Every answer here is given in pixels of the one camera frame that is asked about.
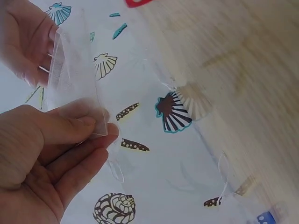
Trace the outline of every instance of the brown shell design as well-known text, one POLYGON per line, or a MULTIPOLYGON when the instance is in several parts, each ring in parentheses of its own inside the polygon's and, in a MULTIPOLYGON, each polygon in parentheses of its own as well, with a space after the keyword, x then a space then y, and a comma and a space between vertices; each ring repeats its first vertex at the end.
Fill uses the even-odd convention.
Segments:
POLYGON ((204 202, 204 207, 213 207, 213 206, 217 206, 217 201, 218 201, 219 197, 207 200, 206 202, 204 202))
POLYGON ((139 107, 139 103, 135 103, 129 107, 127 107, 126 109, 122 110, 120 113, 118 113, 116 115, 116 119, 117 121, 119 121, 120 119, 124 118, 125 116, 127 116, 131 111, 133 111, 134 109, 136 109, 137 107, 139 107))
POLYGON ((133 149, 133 150, 140 150, 140 151, 143 151, 143 152, 147 152, 147 151, 150 150, 145 145, 140 144, 140 143, 135 142, 135 141, 128 140, 128 139, 122 139, 121 146, 125 147, 125 148, 130 148, 130 149, 133 149))
POLYGON ((135 218, 135 213, 132 195, 109 193, 95 204, 93 217, 99 224, 129 224, 135 218))

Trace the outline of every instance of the teal feather print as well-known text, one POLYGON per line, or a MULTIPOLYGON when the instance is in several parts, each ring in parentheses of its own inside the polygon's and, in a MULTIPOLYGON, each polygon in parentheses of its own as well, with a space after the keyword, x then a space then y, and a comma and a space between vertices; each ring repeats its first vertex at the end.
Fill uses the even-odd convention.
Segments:
POLYGON ((95 37, 95 32, 90 33, 90 42, 92 43, 95 37))
POLYGON ((112 13, 112 14, 109 15, 109 17, 119 17, 119 16, 120 16, 119 13, 112 13))
POLYGON ((125 28, 127 28, 128 27, 128 25, 126 24, 126 23, 124 23, 121 27, 119 27, 116 31, 115 31, 115 33, 114 33, 114 35, 113 35, 113 37, 112 37, 112 40, 115 40, 121 33, 122 33, 122 31, 125 29, 125 28))

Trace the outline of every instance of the wooden surface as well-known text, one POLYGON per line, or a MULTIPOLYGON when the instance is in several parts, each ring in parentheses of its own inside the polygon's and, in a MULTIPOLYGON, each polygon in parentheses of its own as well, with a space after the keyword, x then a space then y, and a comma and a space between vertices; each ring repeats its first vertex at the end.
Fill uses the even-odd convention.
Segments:
POLYGON ((285 203, 281 223, 298 223, 299 0, 154 0, 138 11, 186 97, 211 102, 196 124, 226 153, 232 186, 254 175, 259 200, 285 203))

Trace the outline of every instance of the white string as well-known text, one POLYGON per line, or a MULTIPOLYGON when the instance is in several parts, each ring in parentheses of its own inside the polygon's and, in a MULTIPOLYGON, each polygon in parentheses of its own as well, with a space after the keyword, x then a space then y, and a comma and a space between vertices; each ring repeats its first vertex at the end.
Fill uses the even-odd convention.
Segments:
POLYGON ((220 156, 220 158, 219 158, 219 160, 218 160, 218 171, 219 171, 219 173, 220 173, 220 175, 221 175, 221 179, 222 179, 223 182, 224 182, 224 189, 223 189, 221 195, 219 196, 219 198, 218 198, 218 200, 217 200, 217 205, 219 205, 220 200, 222 199, 222 197, 223 197, 223 195, 224 195, 224 192, 225 192, 226 188, 228 187, 229 163, 228 163, 228 158, 227 158, 227 156, 225 155, 225 152, 224 152, 224 151, 222 152, 222 154, 221 154, 221 156, 220 156), (227 164, 227 167, 228 167, 228 174, 227 174, 227 176, 226 176, 226 180, 223 180, 223 176, 222 176, 221 169, 220 169, 220 161, 221 161, 221 158, 222 158, 222 157, 225 159, 226 164, 227 164))
POLYGON ((122 170, 121 170, 121 167, 120 167, 118 161, 117 160, 115 160, 115 161, 108 161, 108 165, 110 167, 110 170, 111 170, 111 173, 112 173, 112 176, 114 177, 114 179, 116 179, 120 183, 124 183, 125 182, 125 177, 124 177, 124 175, 122 173, 122 170))

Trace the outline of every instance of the scallop shell print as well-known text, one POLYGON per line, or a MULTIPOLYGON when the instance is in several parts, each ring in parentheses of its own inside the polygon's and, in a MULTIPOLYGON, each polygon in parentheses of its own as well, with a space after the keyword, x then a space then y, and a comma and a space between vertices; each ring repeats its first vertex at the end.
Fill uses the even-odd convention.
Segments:
POLYGON ((93 217, 99 224, 129 224, 135 213, 132 195, 109 193, 95 204, 93 217))
POLYGON ((212 104, 195 84, 178 87, 176 94, 193 120, 203 118, 212 110, 212 104))
POLYGON ((192 123, 188 111, 175 92, 169 92, 166 97, 159 98, 155 105, 157 118, 162 118, 164 132, 177 133, 185 130, 192 123))
POLYGON ((108 53, 100 54, 94 58, 94 65, 96 69, 96 78, 100 80, 109 74, 115 67, 117 57, 109 56, 108 53))
POLYGON ((61 2, 54 3, 46 11, 46 14, 59 26, 70 16, 71 6, 63 6, 61 2))

